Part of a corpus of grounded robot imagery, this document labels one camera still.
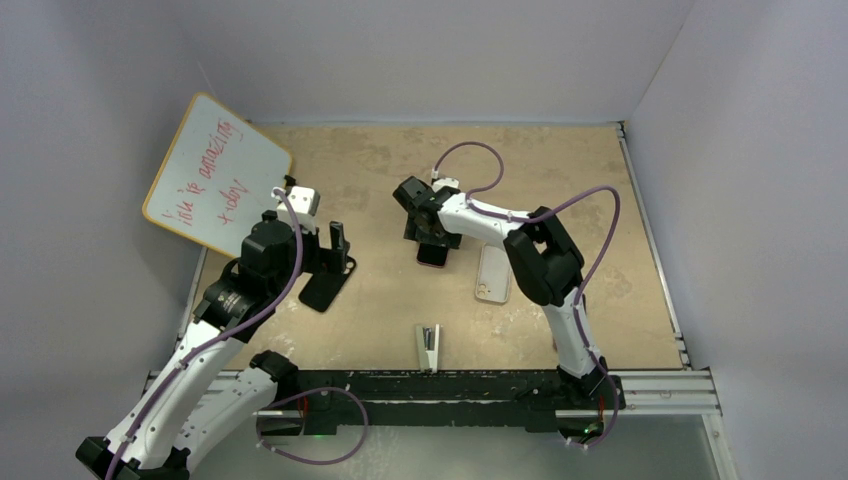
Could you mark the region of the purple smartphone black screen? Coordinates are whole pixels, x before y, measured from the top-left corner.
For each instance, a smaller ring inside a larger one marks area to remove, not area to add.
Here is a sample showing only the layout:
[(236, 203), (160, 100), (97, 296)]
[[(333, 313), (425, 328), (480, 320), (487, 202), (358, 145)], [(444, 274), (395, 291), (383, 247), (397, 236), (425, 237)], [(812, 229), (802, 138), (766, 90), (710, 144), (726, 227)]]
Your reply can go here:
[(442, 245), (420, 243), (416, 253), (416, 261), (425, 266), (443, 268), (446, 265), (450, 248)]

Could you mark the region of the black phone case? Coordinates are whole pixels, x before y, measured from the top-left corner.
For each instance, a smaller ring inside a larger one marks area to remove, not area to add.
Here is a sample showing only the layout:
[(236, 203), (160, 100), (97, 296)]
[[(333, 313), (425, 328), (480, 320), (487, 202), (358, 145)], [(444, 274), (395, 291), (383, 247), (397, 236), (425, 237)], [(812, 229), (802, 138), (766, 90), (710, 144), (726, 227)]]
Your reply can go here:
[(340, 273), (313, 274), (299, 293), (298, 300), (316, 312), (325, 313), (356, 268), (357, 261), (353, 257), (348, 257), (346, 266)]

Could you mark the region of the black aluminium mounting rail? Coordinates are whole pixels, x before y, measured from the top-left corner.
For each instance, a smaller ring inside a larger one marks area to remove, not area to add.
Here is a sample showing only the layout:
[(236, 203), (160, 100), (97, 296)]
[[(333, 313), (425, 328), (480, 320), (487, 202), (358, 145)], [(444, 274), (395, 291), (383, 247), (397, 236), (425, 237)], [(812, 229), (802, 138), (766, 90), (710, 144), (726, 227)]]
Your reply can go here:
[(262, 419), (303, 420), (307, 435), (340, 426), (512, 427), (593, 440), (626, 416), (708, 415), (720, 411), (706, 371), (619, 371), (614, 389), (587, 397), (553, 370), (301, 370), (283, 395), (307, 392), (281, 406), (259, 405)]

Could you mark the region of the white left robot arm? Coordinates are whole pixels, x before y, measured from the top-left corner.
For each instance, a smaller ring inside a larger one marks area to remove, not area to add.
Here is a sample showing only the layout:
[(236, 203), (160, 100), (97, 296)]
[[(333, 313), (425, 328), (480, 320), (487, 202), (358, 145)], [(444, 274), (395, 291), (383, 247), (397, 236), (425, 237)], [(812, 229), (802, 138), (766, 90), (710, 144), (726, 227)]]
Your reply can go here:
[(172, 357), (131, 411), (104, 436), (85, 438), (76, 459), (98, 479), (187, 479), (210, 450), (254, 412), (308, 404), (299, 368), (271, 350), (212, 399), (208, 387), (275, 313), (301, 274), (326, 310), (356, 267), (342, 223), (320, 244), (312, 218), (268, 210), (203, 292)]

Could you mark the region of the white phone case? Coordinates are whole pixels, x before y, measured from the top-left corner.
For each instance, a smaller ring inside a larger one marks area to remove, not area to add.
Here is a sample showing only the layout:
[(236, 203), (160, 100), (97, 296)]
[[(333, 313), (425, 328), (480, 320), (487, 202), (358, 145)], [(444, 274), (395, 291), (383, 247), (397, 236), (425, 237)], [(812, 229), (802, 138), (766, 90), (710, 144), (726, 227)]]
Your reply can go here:
[(481, 248), (476, 277), (475, 298), (503, 305), (511, 291), (511, 267), (507, 254), (496, 246), (484, 244)]

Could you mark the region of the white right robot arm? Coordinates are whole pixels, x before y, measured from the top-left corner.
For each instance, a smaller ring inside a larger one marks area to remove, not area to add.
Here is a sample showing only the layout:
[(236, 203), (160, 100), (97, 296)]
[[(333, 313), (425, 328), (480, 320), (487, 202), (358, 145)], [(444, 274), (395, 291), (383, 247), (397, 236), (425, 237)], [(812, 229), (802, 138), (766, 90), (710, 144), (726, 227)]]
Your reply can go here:
[(404, 236), (445, 252), (471, 237), (503, 252), (521, 293), (541, 308), (557, 347), (564, 399), (576, 407), (590, 402), (624, 405), (588, 325), (585, 259), (555, 211), (516, 211), (474, 201), (449, 183), (410, 176), (393, 191), (406, 212)]

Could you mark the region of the white stapler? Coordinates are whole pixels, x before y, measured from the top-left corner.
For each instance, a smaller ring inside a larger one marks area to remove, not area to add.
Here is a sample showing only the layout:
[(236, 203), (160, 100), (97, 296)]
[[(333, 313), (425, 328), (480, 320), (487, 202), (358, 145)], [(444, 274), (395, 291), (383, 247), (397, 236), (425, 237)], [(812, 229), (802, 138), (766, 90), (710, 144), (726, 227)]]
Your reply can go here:
[(415, 339), (419, 370), (426, 374), (438, 372), (441, 325), (433, 327), (415, 326)]

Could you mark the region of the yellow framed whiteboard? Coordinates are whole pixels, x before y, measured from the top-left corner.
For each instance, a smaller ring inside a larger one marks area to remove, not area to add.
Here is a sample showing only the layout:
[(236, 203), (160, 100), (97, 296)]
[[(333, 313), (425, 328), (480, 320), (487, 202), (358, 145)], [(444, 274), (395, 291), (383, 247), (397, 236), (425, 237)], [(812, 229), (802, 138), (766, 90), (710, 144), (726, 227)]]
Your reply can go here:
[(151, 223), (228, 257), (276, 207), (291, 154), (213, 96), (192, 98), (142, 206)]

